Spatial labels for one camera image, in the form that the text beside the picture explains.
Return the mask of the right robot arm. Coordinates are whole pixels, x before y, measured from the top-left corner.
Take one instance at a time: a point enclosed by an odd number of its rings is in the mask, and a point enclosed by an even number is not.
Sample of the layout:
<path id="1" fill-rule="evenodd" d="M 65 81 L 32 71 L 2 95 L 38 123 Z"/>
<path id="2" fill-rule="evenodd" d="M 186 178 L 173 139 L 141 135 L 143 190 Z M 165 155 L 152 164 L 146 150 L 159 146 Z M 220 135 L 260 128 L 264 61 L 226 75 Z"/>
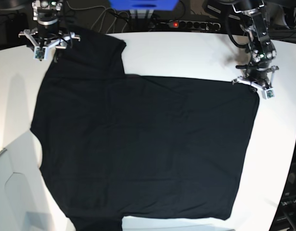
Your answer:
<path id="1" fill-rule="evenodd" d="M 18 37 L 25 37 L 35 49 L 40 51 L 58 47 L 65 49 L 73 46 L 73 40 L 81 40 L 70 31 L 65 15 L 65 0 L 35 0 L 32 2 L 34 29 L 19 32 Z"/>

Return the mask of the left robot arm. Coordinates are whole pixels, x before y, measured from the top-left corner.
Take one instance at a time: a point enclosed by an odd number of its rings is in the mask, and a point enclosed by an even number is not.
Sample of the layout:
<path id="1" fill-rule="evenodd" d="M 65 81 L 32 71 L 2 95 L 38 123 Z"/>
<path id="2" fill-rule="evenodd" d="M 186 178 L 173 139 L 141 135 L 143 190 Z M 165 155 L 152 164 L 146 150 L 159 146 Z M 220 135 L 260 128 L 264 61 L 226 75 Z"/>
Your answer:
<path id="1" fill-rule="evenodd" d="M 268 73 L 273 75 L 279 68 L 271 66 L 277 51 L 269 37 L 266 19 L 260 11 L 264 7 L 264 2 L 261 0 L 231 0 L 224 1 L 223 4 L 232 7 L 227 11 L 225 18 L 225 28 L 230 40 L 250 57 L 247 64 L 236 66 L 236 69 L 242 71 L 242 76 L 233 80 L 233 84 L 244 83 L 254 90 L 272 90 L 272 79 L 268 78 Z M 246 44 L 239 44 L 233 38 L 229 27 L 231 11 L 242 14 L 241 27 L 248 37 Z"/>

